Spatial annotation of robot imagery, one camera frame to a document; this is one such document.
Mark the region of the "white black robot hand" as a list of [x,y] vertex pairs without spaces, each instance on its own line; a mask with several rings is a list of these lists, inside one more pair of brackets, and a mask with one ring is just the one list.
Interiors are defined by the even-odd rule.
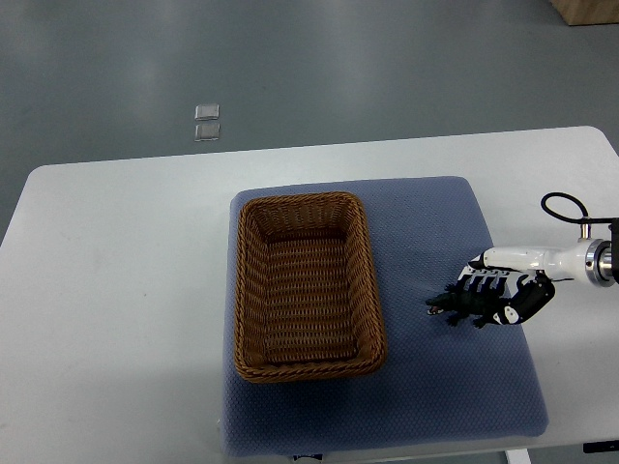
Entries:
[[525,282],[535,280],[532,314],[536,315],[555,296],[557,282],[589,283],[597,287],[615,284],[610,266],[610,242],[583,241],[571,248],[493,247],[470,260],[463,268],[474,276],[507,276],[508,289],[516,291],[516,281],[526,276]]

